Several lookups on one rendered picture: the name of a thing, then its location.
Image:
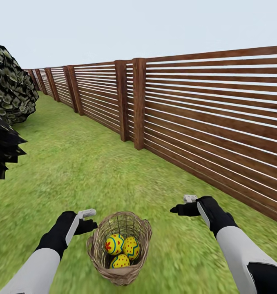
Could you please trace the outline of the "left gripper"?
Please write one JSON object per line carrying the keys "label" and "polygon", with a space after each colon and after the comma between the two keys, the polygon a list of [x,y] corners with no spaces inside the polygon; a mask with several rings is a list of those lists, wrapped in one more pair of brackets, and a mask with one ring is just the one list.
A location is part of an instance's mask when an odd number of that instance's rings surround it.
{"label": "left gripper", "polygon": [[81,221],[82,221],[82,227],[78,232],[74,233],[74,236],[75,235],[81,235],[81,234],[86,233],[86,232],[91,232],[91,231],[93,231],[93,229],[98,228],[97,223],[93,222],[92,219],[81,220]]}

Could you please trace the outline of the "easter egg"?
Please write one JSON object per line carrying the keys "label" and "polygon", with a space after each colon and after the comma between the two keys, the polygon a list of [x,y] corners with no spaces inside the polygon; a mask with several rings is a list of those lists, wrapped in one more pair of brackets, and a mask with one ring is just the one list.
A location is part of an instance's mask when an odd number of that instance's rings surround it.
{"label": "easter egg", "polygon": [[124,250],[125,238],[119,233],[110,235],[105,241],[104,247],[111,256],[117,256]]}
{"label": "easter egg", "polygon": [[130,266],[130,259],[125,254],[114,256],[109,264],[109,268]]}
{"label": "easter egg", "polygon": [[125,239],[125,247],[122,251],[130,260],[137,260],[140,255],[140,246],[136,238],[129,236]]}

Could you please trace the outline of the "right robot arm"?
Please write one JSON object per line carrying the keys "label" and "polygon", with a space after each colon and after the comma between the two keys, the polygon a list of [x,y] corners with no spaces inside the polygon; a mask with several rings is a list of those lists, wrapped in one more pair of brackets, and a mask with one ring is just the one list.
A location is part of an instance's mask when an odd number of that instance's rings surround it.
{"label": "right robot arm", "polygon": [[212,196],[184,195],[170,212],[202,216],[213,232],[240,294],[277,294],[277,262],[261,250]]}

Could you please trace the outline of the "wicker basket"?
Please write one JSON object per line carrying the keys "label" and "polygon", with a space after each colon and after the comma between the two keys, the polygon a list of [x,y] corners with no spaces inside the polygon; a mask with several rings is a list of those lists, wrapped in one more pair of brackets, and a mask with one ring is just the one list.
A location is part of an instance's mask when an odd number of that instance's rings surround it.
{"label": "wicker basket", "polygon": [[[131,235],[137,239],[140,246],[140,255],[137,260],[130,261],[130,266],[109,268],[110,254],[106,252],[104,243],[109,234],[113,235],[118,233],[118,231],[114,231],[113,229],[115,222],[111,222],[110,219],[116,217],[115,220],[119,221],[119,216],[122,215],[125,217],[132,217],[132,223],[125,221],[124,225],[121,226],[121,229],[125,231],[125,238],[128,238],[128,235]],[[152,229],[148,219],[142,220],[133,212],[118,211],[105,217],[100,222],[93,235],[89,236],[86,241],[87,255],[90,256],[93,265],[103,278],[109,279],[109,281],[115,286],[128,286],[136,280],[141,268],[147,260],[151,236]],[[92,244],[92,247],[89,251],[90,244]]]}

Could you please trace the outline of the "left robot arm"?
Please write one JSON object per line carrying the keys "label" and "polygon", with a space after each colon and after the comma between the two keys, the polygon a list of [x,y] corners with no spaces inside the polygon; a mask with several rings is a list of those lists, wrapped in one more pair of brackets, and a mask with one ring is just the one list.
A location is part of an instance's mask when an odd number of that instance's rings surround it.
{"label": "left robot arm", "polygon": [[15,276],[0,291],[0,294],[49,294],[64,250],[75,235],[98,228],[92,219],[95,209],[64,211],[51,230],[44,234],[36,251],[30,256]]}

